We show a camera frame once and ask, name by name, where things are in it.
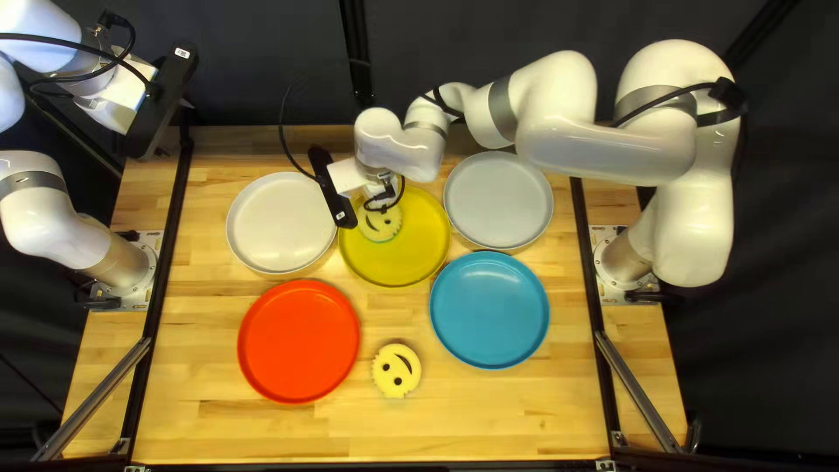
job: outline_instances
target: metal mounting plate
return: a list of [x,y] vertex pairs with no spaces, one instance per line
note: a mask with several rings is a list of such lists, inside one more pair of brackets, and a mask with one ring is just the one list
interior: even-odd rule
[[[138,231],[139,240],[132,243],[146,252],[149,260],[153,260],[151,267],[157,265],[157,258],[160,256],[160,245],[163,242],[163,230]],[[145,312],[149,308],[152,290],[154,289],[154,269],[150,270],[138,284],[137,290],[121,289],[119,308],[95,308],[92,312]],[[117,293],[110,286],[101,282],[91,287],[91,300],[107,300],[114,298]]]
[[[591,257],[595,256],[597,246],[604,240],[614,238],[623,231],[626,226],[623,225],[602,225],[590,224],[588,225],[588,235],[591,242]],[[638,288],[638,291],[659,291],[659,279],[650,273],[644,277],[644,283]],[[597,274],[597,291],[598,299],[601,307],[615,307],[627,305],[656,305],[657,302],[627,302],[623,295],[626,293],[616,287],[607,284],[603,278]]]

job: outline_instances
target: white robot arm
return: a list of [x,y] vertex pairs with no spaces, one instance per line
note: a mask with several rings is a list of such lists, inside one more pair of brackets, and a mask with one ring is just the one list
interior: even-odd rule
[[[83,29],[49,0],[0,0],[0,33],[35,34],[62,39],[109,54],[113,52],[114,55],[123,51],[118,46],[111,46],[104,35]],[[64,46],[19,39],[0,39],[0,52],[10,60],[19,61],[48,77],[79,76],[97,71],[103,64],[110,62],[98,55]],[[157,69],[135,55],[129,54],[123,60],[148,80],[153,79],[157,73]],[[0,74],[0,93],[10,92],[9,89],[13,87],[11,81],[17,82],[14,74]],[[128,132],[146,98],[145,85],[124,67],[114,67],[85,81],[59,82],[59,85],[73,96],[73,102],[82,111],[102,126],[120,134]]]
[[[48,0],[0,0],[0,32],[35,34],[98,50],[111,49],[100,35],[82,29]],[[122,52],[116,47],[114,50],[115,54]],[[64,46],[0,40],[0,133],[13,126],[25,108],[11,60],[49,76],[78,76],[98,70],[103,62],[98,55]],[[137,57],[127,55],[124,60],[147,79],[157,71]],[[95,78],[60,85],[88,115],[121,134],[128,131],[146,98],[144,84],[121,66]],[[130,292],[140,282],[146,283],[154,265],[149,260],[152,256],[139,247],[97,220],[77,214],[59,166],[37,152],[0,151],[0,222],[16,250],[54,260],[114,289]]]
[[37,152],[0,151],[0,222],[16,250],[112,287],[138,284],[154,264],[97,220],[77,214],[58,164]]
[[[677,39],[652,44],[624,69],[616,115],[719,77],[732,79],[704,46]],[[462,111],[470,133],[486,148],[515,144],[521,157],[545,170],[659,188],[642,217],[613,245],[611,264],[603,268],[612,278],[634,282],[653,270],[674,285],[702,286],[722,275],[733,235],[729,171],[739,119],[697,128],[698,113],[726,108],[706,91],[674,98],[621,128],[599,126],[591,63],[582,54],[561,51],[478,89],[445,84],[438,98],[442,106],[439,100],[414,100],[403,123],[384,108],[361,113],[355,123],[357,162],[330,166],[336,189],[363,186],[374,194],[381,182],[371,177],[384,175],[381,169],[433,180],[454,110]]]

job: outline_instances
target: sponge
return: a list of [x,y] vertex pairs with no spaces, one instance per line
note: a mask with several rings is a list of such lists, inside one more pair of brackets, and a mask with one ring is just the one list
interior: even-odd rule
[[373,358],[373,383],[385,398],[405,398],[420,383],[420,358],[404,344],[388,344]]
[[380,211],[368,211],[364,207],[359,208],[358,228],[361,229],[365,238],[374,243],[384,243],[396,236],[402,227],[402,210],[399,205]]

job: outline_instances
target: gray band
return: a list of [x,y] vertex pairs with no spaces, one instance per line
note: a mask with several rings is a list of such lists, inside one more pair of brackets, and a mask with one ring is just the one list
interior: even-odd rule
[[498,132],[509,142],[516,140],[519,121],[510,104],[510,76],[498,79],[489,86],[489,116]]
[[433,124],[433,123],[426,123],[424,121],[412,121],[411,123],[406,123],[402,127],[402,129],[411,129],[411,128],[430,129],[431,131],[434,131],[435,133],[442,136],[443,139],[446,139],[446,132],[443,131],[443,128],[441,128],[441,127],[439,127],[439,126],[437,126],[436,124]]
[[0,181],[0,200],[18,190],[40,186],[67,193],[67,185],[64,183],[64,179],[56,174],[42,170],[27,170],[12,174]]
[[[679,90],[678,87],[671,85],[651,85],[635,89],[626,94],[626,96],[621,98],[621,101],[615,105],[615,119],[623,118],[636,108],[642,107],[656,98],[663,97],[664,95],[677,90]],[[693,98],[693,95],[690,93],[685,93],[676,98],[671,98],[667,102],[656,105],[653,108],[675,108],[691,115],[693,118],[696,118],[696,99]]]

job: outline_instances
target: butcher block tabletop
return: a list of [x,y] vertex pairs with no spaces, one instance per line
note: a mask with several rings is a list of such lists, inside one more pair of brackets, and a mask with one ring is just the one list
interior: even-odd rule
[[[511,369],[479,370],[449,354],[434,335],[428,298],[434,277],[383,288],[354,275],[337,239],[312,266],[262,275],[239,262],[225,238],[236,195],[273,172],[294,170],[276,127],[198,127],[169,284],[133,461],[142,464],[346,463],[595,459],[608,455],[594,345],[569,179],[548,174],[554,216],[533,244],[509,254],[526,264],[550,301],[539,350]],[[176,139],[176,130],[169,138]],[[352,152],[351,126],[288,127],[297,159],[318,143],[336,159]],[[409,182],[440,200],[446,177],[479,152],[452,133],[439,177]],[[162,229],[175,176],[173,157],[126,165],[112,229]],[[590,224],[628,224],[638,215],[631,186],[584,181]],[[447,261],[476,249],[452,229]],[[284,281],[316,279],[347,295],[361,322],[349,376],[326,397],[300,406],[260,396],[237,362],[237,334],[251,304]],[[604,307],[604,323],[630,369],[681,442],[685,413],[660,307]],[[69,416],[134,345],[145,313],[91,313],[68,395]],[[409,345],[422,363],[419,386],[383,398],[371,361],[385,344]],[[101,455],[118,440],[131,375],[65,450]],[[621,427],[632,445],[655,441],[615,377]]]

